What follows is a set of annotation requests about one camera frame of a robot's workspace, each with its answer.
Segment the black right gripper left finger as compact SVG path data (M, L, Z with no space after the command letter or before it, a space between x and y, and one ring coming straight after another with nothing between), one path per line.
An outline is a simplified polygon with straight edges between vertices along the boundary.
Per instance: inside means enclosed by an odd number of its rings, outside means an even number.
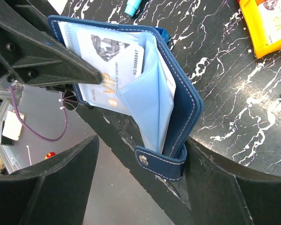
M99 153L99 137L37 164L0 175L0 225L81 225Z

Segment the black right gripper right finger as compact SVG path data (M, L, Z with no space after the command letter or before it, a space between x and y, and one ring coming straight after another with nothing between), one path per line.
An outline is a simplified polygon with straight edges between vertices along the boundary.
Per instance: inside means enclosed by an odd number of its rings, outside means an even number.
M238 164L192 138L185 180L196 225L281 225L281 176Z

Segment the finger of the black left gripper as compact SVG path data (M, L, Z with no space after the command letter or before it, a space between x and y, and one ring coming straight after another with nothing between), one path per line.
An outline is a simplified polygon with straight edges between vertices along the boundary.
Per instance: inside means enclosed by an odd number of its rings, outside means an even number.
M0 0L0 84L100 84L101 73L56 40L47 0Z

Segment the white VIP credit card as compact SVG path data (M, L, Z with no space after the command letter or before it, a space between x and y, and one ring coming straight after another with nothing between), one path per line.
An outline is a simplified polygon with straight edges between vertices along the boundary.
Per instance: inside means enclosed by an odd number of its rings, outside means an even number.
M141 75L144 47L138 34L60 22L66 47L95 67L100 84L78 84L82 100L91 106L128 114L116 93Z

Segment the navy blue card holder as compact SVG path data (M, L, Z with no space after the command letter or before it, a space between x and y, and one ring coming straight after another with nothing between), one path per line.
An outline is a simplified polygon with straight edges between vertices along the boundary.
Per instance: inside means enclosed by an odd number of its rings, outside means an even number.
M143 144L135 147L139 165L166 180L180 180L187 157L185 141L200 116L203 101L159 32L150 26L51 15L48 23L53 36L65 47L60 22L138 34L144 47L141 75L116 95L140 130ZM79 102L88 104L82 100L78 84L73 84L75 95Z

